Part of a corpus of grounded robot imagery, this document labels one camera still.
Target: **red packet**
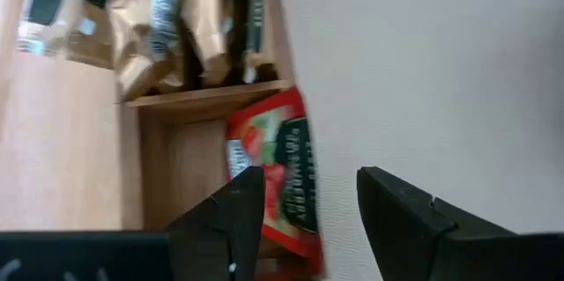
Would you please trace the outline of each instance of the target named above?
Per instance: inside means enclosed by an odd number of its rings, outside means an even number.
[[[248,166],[264,170],[263,235],[308,258],[315,273],[323,273],[315,165],[298,89],[227,117],[227,157],[231,179]]]

